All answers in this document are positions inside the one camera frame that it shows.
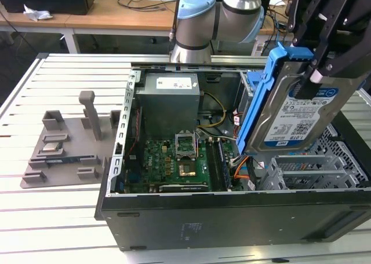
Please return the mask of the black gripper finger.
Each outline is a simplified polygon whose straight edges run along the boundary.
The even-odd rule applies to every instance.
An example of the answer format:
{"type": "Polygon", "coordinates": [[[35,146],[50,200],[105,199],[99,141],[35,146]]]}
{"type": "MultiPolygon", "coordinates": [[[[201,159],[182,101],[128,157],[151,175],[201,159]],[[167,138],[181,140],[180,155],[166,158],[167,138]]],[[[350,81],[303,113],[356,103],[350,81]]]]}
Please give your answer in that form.
{"type": "Polygon", "coordinates": [[[293,46],[302,43],[308,22],[311,20],[318,0],[292,0],[289,8],[289,32],[293,34],[293,46]]]}
{"type": "Polygon", "coordinates": [[[296,98],[313,98],[322,79],[355,79],[370,71],[370,0],[318,0],[303,41],[314,56],[296,98]]]}

